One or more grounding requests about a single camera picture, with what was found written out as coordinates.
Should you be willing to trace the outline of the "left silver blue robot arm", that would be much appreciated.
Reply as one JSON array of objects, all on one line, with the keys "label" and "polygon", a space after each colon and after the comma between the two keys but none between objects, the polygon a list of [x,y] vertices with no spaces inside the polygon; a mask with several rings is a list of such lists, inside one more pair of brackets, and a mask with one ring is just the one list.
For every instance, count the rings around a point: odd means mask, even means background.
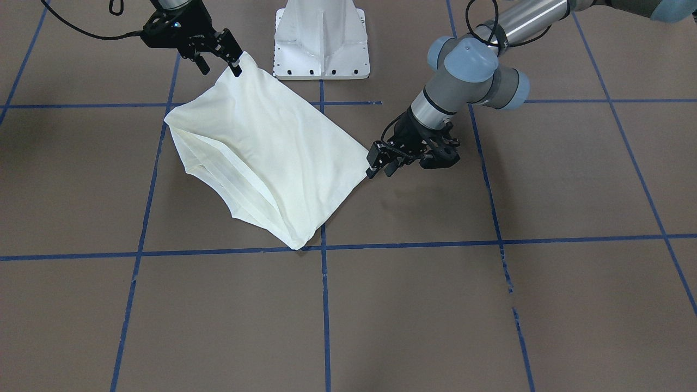
[{"label": "left silver blue robot arm", "polygon": [[687,18],[694,1],[521,1],[473,26],[461,37],[443,36],[429,47],[427,62],[434,71],[407,110],[387,127],[369,149],[366,176],[392,176],[399,168],[419,163],[441,169],[460,161],[460,141],[451,136],[451,119],[466,105],[513,110],[530,92],[528,77],[499,62],[508,50],[543,37],[557,21],[596,5],[665,23]]}]

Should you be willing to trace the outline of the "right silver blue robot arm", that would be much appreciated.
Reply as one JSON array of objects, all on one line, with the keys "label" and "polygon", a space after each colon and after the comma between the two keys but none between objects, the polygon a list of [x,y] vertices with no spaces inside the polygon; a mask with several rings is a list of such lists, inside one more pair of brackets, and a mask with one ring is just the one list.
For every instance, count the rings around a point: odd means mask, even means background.
[{"label": "right silver blue robot arm", "polygon": [[211,68],[202,56],[211,53],[224,60],[235,77],[242,73],[242,48],[229,29],[216,30],[202,1],[152,1],[155,12],[140,37],[150,48],[174,48],[182,59],[191,60],[203,75]]}]

